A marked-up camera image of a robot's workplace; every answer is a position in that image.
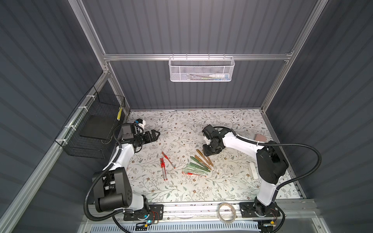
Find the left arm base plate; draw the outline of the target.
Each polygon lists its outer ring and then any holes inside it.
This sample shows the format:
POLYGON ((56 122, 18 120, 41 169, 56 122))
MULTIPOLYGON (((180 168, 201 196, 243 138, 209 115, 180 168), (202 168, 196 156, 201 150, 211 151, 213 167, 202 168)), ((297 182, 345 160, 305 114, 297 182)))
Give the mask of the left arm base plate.
POLYGON ((134 213, 125 212, 123 216, 124 221, 140 221, 140 220, 162 220, 164 214, 164 205, 150 204, 145 205, 141 210, 134 213))

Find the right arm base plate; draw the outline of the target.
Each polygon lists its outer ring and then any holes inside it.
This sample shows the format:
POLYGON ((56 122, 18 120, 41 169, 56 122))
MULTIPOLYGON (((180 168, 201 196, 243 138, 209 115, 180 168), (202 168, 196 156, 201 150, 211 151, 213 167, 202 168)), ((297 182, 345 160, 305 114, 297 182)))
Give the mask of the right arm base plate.
POLYGON ((240 212, 243 218, 250 217, 279 217, 281 212, 275 203, 269 206, 263 205, 261 202, 241 202, 239 203, 240 212))

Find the brown pen two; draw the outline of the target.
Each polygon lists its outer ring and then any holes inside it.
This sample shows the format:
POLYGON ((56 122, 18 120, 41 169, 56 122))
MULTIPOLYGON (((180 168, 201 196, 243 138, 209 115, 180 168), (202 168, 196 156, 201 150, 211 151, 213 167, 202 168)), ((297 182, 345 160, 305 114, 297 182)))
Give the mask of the brown pen two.
POLYGON ((206 156, 206 158, 207 158, 208 162, 210 163, 210 165, 211 165, 212 167, 214 167, 214 165, 213 165, 213 163, 211 162, 210 158, 209 158, 208 156, 206 156))

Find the brown pen three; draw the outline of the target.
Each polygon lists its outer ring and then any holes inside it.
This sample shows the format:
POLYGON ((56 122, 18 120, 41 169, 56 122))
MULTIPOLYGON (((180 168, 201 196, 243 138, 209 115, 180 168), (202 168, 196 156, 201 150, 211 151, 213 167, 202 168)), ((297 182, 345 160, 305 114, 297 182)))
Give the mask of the brown pen three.
POLYGON ((197 161, 199 161, 203 166, 205 166, 206 168, 208 168, 209 170, 211 170, 211 167, 209 165, 207 165, 200 157, 198 157, 197 155, 194 156, 195 159, 197 161))

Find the brown pen one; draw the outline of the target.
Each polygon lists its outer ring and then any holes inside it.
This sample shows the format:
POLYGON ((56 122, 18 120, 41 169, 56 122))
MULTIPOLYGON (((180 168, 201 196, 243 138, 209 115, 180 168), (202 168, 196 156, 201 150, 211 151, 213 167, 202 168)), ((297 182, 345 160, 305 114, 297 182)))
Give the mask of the brown pen one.
POLYGON ((204 156, 204 154, 199 149, 197 149, 196 151, 204 159, 204 161, 206 162, 206 164, 210 166, 211 164, 210 164, 209 160, 204 156))

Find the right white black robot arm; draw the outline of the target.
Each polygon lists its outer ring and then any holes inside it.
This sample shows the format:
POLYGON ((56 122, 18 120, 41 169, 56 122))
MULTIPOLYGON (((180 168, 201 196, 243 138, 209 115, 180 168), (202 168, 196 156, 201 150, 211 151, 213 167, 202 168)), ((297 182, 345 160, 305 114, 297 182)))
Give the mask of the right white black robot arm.
POLYGON ((233 129, 208 125, 202 130, 205 144, 203 153, 209 157, 219 154, 225 148, 238 150, 252 157, 257 164, 258 174, 261 178, 259 193, 254 199, 254 212, 259 217, 267 216, 272 209, 276 208, 276 197, 279 190, 295 181, 306 178, 313 174, 322 163, 321 153, 314 147, 300 143, 276 143, 269 141, 262 143, 238 135, 233 129), (289 167, 281 147, 302 147, 313 151, 317 156, 315 166, 308 172, 281 184, 278 184, 289 167))

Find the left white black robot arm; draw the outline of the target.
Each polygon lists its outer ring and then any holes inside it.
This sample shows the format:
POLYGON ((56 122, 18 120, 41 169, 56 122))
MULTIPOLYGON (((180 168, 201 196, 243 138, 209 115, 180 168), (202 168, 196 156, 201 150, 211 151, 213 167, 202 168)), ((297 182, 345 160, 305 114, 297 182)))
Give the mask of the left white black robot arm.
POLYGON ((160 132, 145 131, 146 121, 137 119, 113 130, 115 151, 108 165, 94 174, 92 185, 85 197, 83 209, 91 221, 103 221, 121 212, 133 213, 139 220, 149 217, 151 209, 145 195, 134 194, 127 167, 131 158, 145 144, 156 142, 160 132))

